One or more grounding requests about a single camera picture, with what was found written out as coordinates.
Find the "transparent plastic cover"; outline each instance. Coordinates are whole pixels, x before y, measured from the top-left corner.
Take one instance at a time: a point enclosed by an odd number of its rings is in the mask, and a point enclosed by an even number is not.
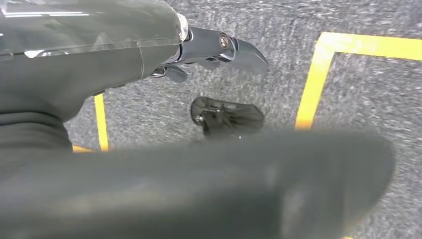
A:
[[[0,0],[0,60],[177,45],[180,21],[161,0]]]

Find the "bolt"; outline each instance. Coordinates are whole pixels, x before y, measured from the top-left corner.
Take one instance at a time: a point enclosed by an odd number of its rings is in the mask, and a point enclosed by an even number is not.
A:
[[[221,46],[223,49],[227,49],[227,48],[228,48],[228,46],[229,46],[229,39],[228,39],[228,36],[227,36],[226,34],[224,34],[224,33],[222,33],[222,34],[220,35],[220,46]]]
[[[195,117],[195,121],[196,122],[202,122],[202,121],[204,121],[204,117],[202,117],[202,116],[196,116]]]

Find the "yellow parking line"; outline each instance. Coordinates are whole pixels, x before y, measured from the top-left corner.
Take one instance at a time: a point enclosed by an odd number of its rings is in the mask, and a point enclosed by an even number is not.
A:
[[[76,145],[72,145],[72,147],[73,147],[73,151],[76,152],[76,153],[89,153],[89,152],[93,152],[90,149],[82,148],[82,147],[79,147],[79,146],[76,146]]]
[[[106,123],[106,111],[104,108],[104,97],[99,94],[94,97],[95,113],[97,118],[98,139],[100,141],[101,151],[108,151],[108,134]]]
[[[296,128],[312,126],[335,52],[422,61],[422,40],[323,32],[315,46],[296,116]]]

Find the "gray carpet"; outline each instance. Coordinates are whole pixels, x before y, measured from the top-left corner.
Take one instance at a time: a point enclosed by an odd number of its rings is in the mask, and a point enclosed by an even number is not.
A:
[[[199,95],[258,105],[267,125],[292,128],[313,48],[323,31],[422,38],[420,0],[168,0],[191,25],[254,43],[270,71],[251,77],[230,68],[190,66],[187,82],[147,79],[105,93],[111,145],[158,144],[200,137],[189,116]],[[315,126],[368,128],[395,143],[391,190],[352,236],[422,238],[422,63],[336,54]],[[98,148],[94,103],[67,124],[75,144]]]

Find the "yellow line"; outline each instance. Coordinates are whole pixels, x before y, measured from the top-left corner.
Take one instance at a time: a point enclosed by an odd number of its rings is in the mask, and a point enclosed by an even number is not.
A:
[[[333,56],[334,52],[321,45],[319,40],[296,116],[296,128],[312,126]]]
[[[422,40],[323,32],[315,46],[296,128],[312,126],[335,52],[422,61]]]
[[[98,139],[100,141],[101,151],[108,151],[108,135],[106,123],[106,111],[104,109],[104,97],[99,94],[94,97],[95,113],[97,117]]]
[[[82,148],[82,147],[79,147],[79,146],[76,146],[76,145],[73,145],[73,151],[74,152],[77,152],[77,153],[89,153],[89,152],[93,152],[90,149]]]

